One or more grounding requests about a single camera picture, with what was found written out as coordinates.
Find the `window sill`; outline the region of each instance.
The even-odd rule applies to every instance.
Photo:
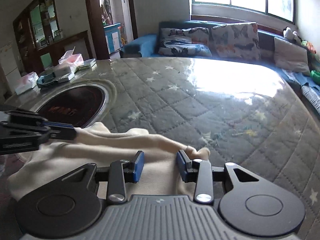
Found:
[[[212,19],[212,17],[218,17],[228,18],[231,20],[239,20],[240,22],[256,22],[258,25],[264,26],[266,28],[269,27],[278,32],[282,32],[283,29],[285,29],[286,27],[290,27],[293,31],[296,31],[298,29],[296,25],[286,22],[284,20],[242,8],[213,4],[192,4],[191,8],[191,12],[194,17],[198,16],[199,19],[199,16],[201,16],[202,20],[205,20],[205,16],[208,16],[207,21],[215,21]]]

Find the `cream fabric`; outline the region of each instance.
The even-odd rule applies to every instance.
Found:
[[[132,159],[138,150],[145,153],[145,164],[137,184],[127,183],[127,195],[193,195],[194,183],[181,180],[176,153],[183,149],[190,159],[207,160],[209,149],[198,152],[162,135],[149,134],[147,130],[133,128],[126,133],[110,133],[100,122],[88,128],[76,128],[74,142],[52,141],[41,145],[38,151],[20,154],[25,165],[8,178],[12,197],[19,200],[36,188],[84,165],[97,163],[109,166],[120,159]],[[100,183],[98,197],[105,198],[106,183]]]
[[[276,66],[310,76],[307,50],[277,37],[274,40]]]

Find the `ribbed gray panel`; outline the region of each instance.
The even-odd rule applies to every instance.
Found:
[[[220,220],[213,208],[188,196],[134,195],[126,204],[107,208],[82,234],[64,240],[245,240]],[[21,240],[39,240],[25,235]],[[283,240],[299,240],[290,235]]]

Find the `table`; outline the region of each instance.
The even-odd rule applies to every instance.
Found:
[[[117,100],[101,116],[111,132],[139,127],[196,149],[208,147],[212,165],[238,163],[296,194],[307,212],[299,237],[318,239],[319,128],[275,72],[219,60],[127,58],[98,61],[72,82],[93,80],[109,80],[116,86]],[[58,89],[35,88],[7,103],[31,109]],[[9,156],[0,178],[0,224],[7,226],[5,232],[0,230],[0,238],[19,236],[11,215],[14,201],[4,188],[5,178],[21,166],[16,156]],[[214,188],[217,197],[223,194],[218,183]]]

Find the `tissue box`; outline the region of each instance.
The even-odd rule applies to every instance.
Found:
[[[23,92],[34,88],[37,85],[37,80],[38,80],[38,75],[36,72],[31,72],[22,78],[19,79],[18,81],[18,86],[15,89],[15,92],[17,95],[22,94]]]

